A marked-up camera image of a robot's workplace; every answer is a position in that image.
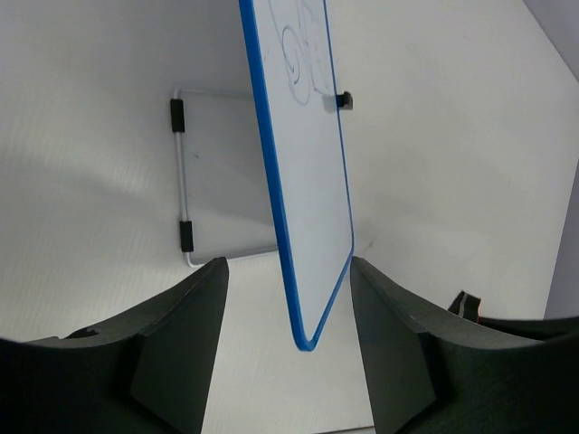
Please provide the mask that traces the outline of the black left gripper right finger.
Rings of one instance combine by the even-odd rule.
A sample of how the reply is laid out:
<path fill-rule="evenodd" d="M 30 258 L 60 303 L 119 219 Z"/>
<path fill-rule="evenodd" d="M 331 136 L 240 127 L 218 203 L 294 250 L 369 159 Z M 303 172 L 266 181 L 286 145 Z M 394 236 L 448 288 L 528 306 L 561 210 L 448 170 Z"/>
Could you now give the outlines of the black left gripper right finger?
<path fill-rule="evenodd" d="M 505 433 L 523 420 L 508 397 L 535 340 L 463 319 L 353 258 L 351 296 L 378 433 Z"/>

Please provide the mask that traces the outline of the blue framed whiteboard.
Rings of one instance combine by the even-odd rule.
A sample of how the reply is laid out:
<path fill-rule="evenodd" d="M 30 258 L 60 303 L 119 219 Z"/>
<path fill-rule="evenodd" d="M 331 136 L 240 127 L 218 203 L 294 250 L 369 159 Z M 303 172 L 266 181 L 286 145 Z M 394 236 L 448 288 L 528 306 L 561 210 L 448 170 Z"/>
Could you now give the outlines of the blue framed whiteboard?
<path fill-rule="evenodd" d="M 327 5 L 242 1 L 240 12 L 291 332 L 310 352 L 355 247 Z"/>

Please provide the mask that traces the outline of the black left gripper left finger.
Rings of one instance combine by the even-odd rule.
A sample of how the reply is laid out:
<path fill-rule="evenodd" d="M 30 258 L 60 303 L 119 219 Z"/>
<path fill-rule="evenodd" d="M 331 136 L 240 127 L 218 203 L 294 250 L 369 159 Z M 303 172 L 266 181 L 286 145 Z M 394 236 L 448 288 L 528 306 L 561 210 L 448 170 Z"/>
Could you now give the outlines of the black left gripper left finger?
<path fill-rule="evenodd" d="M 174 287 L 65 337 L 117 349 L 107 391 L 174 433 L 200 432 L 229 281 L 225 258 L 207 262 Z"/>

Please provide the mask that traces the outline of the red black whiteboard eraser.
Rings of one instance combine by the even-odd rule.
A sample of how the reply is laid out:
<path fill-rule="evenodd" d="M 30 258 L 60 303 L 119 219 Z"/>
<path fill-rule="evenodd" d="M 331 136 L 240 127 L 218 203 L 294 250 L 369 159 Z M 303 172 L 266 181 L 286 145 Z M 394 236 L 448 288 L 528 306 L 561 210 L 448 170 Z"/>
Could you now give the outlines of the red black whiteboard eraser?
<path fill-rule="evenodd" d="M 461 291 L 451 302 L 448 311 L 458 317 L 478 324 L 480 303 L 481 299 L 479 297 Z"/>

